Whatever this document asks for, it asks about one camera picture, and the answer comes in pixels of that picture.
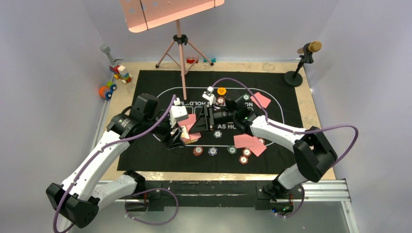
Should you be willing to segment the card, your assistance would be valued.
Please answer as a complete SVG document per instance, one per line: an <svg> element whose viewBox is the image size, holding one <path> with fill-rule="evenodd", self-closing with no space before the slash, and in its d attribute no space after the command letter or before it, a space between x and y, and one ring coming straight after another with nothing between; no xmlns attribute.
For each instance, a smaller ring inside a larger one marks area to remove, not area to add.
<svg viewBox="0 0 412 233"><path fill-rule="evenodd" d="M267 147L260 141L257 141L250 146L249 149L256 157L259 157L267 149Z"/></svg>
<svg viewBox="0 0 412 233"><path fill-rule="evenodd" d="M250 148L261 144L257 137L248 134L235 135L233 139L236 148Z"/></svg>
<svg viewBox="0 0 412 233"><path fill-rule="evenodd" d="M194 124L196 122L196 114L188 114L188 118L178 122L180 127Z"/></svg>
<svg viewBox="0 0 412 233"><path fill-rule="evenodd" d="M256 92L253 95L251 95L250 99L253 103L255 103L256 105L258 105L260 108L263 108L263 109L266 109L271 103L271 100L267 98L266 96L262 95L260 92Z"/></svg>

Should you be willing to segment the lone blue chip mid-table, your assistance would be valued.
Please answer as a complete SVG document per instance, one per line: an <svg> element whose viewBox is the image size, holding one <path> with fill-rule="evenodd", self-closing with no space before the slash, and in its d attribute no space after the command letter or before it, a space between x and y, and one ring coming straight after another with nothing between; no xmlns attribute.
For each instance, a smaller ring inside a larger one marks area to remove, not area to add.
<svg viewBox="0 0 412 233"><path fill-rule="evenodd" d="M221 131L215 131L213 133L213 135L214 135L215 138L221 138L222 137L222 132Z"/></svg>

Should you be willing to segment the red poker chip stack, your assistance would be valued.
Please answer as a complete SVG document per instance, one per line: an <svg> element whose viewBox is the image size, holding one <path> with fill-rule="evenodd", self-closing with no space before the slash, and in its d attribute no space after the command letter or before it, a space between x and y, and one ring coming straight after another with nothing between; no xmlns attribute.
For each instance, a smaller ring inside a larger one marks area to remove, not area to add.
<svg viewBox="0 0 412 233"><path fill-rule="evenodd" d="M200 146L196 146L194 149L193 149L193 154L195 155L195 156L200 156L202 153L203 153L203 147L200 147Z"/></svg>

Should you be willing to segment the blue poker chip stack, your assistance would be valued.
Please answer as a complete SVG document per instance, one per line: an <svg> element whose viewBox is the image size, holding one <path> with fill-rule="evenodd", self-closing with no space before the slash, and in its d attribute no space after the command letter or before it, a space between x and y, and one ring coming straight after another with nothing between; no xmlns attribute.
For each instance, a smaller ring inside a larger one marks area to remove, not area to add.
<svg viewBox="0 0 412 233"><path fill-rule="evenodd" d="M216 147L210 147L210 148L208 149L208 154L209 154L210 156L215 156L215 155L217 155L217 153L218 153L218 150L217 150Z"/></svg>

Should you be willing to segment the yellow big blind button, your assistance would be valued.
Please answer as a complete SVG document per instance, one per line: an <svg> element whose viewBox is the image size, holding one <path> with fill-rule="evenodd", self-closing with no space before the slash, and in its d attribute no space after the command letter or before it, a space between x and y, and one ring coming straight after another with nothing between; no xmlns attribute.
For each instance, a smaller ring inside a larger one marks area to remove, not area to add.
<svg viewBox="0 0 412 233"><path fill-rule="evenodd" d="M217 93L221 96L224 96L227 93L227 90L224 87L219 87Z"/></svg>

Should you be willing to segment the green chips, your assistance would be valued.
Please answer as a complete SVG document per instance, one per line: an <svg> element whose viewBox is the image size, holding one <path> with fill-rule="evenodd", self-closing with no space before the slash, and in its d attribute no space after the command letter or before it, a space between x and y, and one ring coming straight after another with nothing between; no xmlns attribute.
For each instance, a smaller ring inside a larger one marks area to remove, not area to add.
<svg viewBox="0 0 412 233"><path fill-rule="evenodd" d="M249 100L250 100L250 95L248 95L248 94L243 94L242 98L243 98L245 101L249 101Z"/></svg>

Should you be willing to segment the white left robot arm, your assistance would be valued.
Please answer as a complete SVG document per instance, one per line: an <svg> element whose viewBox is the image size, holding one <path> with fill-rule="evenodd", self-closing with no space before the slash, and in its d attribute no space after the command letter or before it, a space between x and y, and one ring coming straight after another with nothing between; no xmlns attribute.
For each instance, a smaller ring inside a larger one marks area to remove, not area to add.
<svg viewBox="0 0 412 233"><path fill-rule="evenodd" d="M107 184L99 185L99 181L121 153L147 134L164 134L166 146L183 144L178 122L189 117L186 107L176 96L166 109L158 110L158 102L153 95L138 95L131 106L112 117L80 166L61 183L49 185L46 195L55 210L54 232L66 233L74 226L84 228L114 201L122 197L138 199L149 193L145 178L132 170Z"/></svg>

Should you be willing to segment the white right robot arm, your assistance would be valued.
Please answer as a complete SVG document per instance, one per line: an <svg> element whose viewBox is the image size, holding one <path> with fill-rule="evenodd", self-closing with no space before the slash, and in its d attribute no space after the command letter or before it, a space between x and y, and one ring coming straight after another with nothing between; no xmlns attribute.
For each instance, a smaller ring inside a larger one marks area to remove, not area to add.
<svg viewBox="0 0 412 233"><path fill-rule="evenodd" d="M245 99L225 99L220 106L212 94L212 87L203 93L203 106L189 133L206 133L218 125L232 122L242 133L274 142L291 152L296 163L282 171L273 181L272 190L280 198L292 188L306 181L318 182L337 161L337 154L319 128L309 130L291 127L251 111Z"/></svg>

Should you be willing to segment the red playing card box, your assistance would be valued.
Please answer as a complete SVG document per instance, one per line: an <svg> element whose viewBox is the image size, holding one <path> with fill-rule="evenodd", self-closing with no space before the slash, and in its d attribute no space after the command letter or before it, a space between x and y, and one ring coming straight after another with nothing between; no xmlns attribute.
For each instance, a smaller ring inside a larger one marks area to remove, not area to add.
<svg viewBox="0 0 412 233"><path fill-rule="evenodd" d="M184 143L184 145L197 142L201 138L200 133L188 133L185 126L181 127L180 129L182 130L180 139Z"/></svg>

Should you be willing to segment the green poker chip stack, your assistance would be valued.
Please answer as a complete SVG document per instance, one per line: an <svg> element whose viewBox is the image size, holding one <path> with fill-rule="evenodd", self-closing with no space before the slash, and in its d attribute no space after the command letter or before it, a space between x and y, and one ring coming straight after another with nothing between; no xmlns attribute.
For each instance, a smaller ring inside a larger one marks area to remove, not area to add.
<svg viewBox="0 0 412 233"><path fill-rule="evenodd" d="M236 154L237 153L237 148L233 145L230 145L230 146L227 147L227 152L229 154Z"/></svg>

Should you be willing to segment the small teal toy block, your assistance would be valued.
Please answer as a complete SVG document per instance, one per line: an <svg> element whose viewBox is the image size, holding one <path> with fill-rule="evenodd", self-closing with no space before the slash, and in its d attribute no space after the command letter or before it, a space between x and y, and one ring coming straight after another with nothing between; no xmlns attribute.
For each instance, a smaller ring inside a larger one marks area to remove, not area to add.
<svg viewBox="0 0 412 233"><path fill-rule="evenodd" d="M211 66L216 62L216 59L215 58L213 58L213 59L203 59L203 62L207 62L207 63L209 63Z"/></svg>

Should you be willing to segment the small red toy block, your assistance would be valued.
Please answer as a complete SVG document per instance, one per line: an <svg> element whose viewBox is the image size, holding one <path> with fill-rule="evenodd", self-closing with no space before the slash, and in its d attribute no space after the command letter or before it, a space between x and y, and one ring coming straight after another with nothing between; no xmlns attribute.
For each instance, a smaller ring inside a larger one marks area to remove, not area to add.
<svg viewBox="0 0 412 233"><path fill-rule="evenodd" d="M186 62L188 64L196 64L199 61L199 57L187 57Z"/></svg>

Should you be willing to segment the colourful toy block train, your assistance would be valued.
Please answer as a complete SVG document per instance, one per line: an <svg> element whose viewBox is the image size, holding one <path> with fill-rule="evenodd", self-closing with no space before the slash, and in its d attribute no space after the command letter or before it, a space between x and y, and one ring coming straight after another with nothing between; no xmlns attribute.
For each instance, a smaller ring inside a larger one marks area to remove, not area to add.
<svg viewBox="0 0 412 233"><path fill-rule="evenodd" d="M133 78L128 69L123 65L110 65L109 69L113 73L114 78L121 80L124 84L129 83Z"/></svg>

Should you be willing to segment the gold microphone on stand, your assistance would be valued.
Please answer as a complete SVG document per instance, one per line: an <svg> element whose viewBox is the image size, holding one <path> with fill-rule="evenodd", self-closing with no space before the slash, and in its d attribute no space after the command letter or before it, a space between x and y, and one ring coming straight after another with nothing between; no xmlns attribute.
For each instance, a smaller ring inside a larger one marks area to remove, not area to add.
<svg viewBox="0 0 412 233"><path fill-rule="evenodd" d="M297 53L299 54L300 61L295 71L288 71L283 75L284 82L291 87L299 87L303 83L303 77L299 73L304 64L312 64L314 59L312 55L322 49L322 43L320 41L312 41L306 43L303 47L299 48Z"/></svg>

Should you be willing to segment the grey toy block tower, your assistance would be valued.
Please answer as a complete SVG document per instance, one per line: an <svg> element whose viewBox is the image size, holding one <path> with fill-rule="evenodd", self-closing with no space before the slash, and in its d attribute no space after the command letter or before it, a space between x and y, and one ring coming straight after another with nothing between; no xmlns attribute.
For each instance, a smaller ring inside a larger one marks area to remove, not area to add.
<svg viewBox="0 0 412 233"><path fill-rule="evenodd" d="M108 58L108 60L109 60L109 62L110 62L110 65L111 66L115 66L116 65L116 62L115 62L115 60L113 59L113 57L112 57L112 55L111 55L111 49L110 49L110 47L108 46L108 45L106 45L106 44L102 44L101 46L100 46L100 50L107 56L107 58Z"/></svg>

